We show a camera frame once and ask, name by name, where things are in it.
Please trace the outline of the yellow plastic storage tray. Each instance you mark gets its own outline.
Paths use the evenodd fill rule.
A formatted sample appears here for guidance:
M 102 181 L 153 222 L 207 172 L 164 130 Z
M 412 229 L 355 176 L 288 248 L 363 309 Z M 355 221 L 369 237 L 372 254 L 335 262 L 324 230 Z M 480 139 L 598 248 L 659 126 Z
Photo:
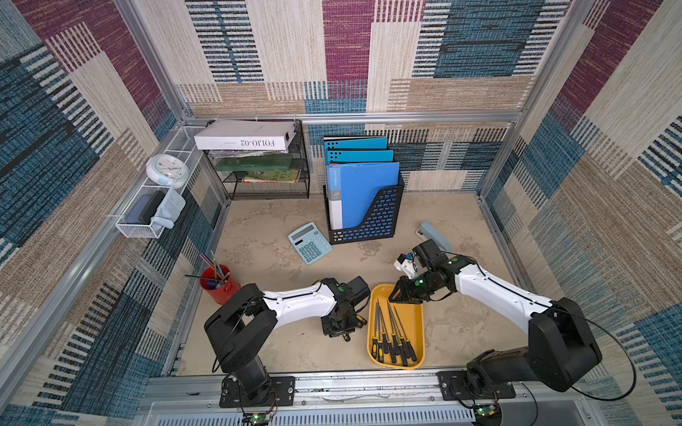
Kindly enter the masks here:
M 368 354 L 380 367 L 416 369 L 426 358 L 424 308 L 391 303 L 393 289 L 393 285 L 380 284 L 371 291 Z

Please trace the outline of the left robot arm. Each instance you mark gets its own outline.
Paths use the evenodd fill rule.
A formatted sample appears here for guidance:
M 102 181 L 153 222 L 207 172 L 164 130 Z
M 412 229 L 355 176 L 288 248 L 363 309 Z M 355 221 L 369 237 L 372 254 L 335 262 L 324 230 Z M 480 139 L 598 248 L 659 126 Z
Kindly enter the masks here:
M 292 406 L 295 378 L 273 378 L 259 351 L 277 329 L 294 322 L 318 318 L 325 337 L 342 337 L 367 325 L 360 316 L 369 301 L 368 284 L 361 277 L 348 283 L 332 278 L 309 287 L 263 291 L 255 284 L 241 288 L 206 323 L 204 331 L 215 353 L 213 368 L 227 377 L 220 389 L 221 408 Z

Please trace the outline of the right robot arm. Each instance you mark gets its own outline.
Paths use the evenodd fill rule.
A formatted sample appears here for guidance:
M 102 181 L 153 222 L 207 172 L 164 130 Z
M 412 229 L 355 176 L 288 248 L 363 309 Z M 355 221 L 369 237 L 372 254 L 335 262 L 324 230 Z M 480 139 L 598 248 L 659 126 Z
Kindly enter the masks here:
M 540 382 L 565 392 L 602 361 L 587 319 L 577 303 L 552 300 L 503 280 L 472 257 L 447 253 L 427 240 L 401 254 L 394 263 L 401 272 L 389 296 L 394 304 L 421 305 L 447 289 L 483 303 L 527 335 L 527 345 L 488 350 L 466 365 L 465 385 L 481 396 L 509 382 Z

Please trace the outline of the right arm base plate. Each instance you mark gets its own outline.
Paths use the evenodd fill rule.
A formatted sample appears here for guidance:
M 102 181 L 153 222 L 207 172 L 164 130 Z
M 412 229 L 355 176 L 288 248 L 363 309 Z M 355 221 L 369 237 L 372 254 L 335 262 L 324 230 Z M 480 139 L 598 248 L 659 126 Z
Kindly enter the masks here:
M 514 399 L 516 392 L 510 383 L 477 385 L 469 382 L 465 370 L 442 370 L 436 373 L 442 399 L 445 401 L 484 399 Z

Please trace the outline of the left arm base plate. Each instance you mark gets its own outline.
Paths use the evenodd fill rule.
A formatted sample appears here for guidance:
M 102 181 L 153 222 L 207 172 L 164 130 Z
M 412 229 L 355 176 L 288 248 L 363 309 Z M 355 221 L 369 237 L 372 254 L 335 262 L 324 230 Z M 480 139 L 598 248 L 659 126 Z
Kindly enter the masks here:
M 292 406 L 296 392 L 294 376 L 271 376 L 254 390 L 246 389 L 232 376 L 221 383 L 220 408 L 281 408 Z

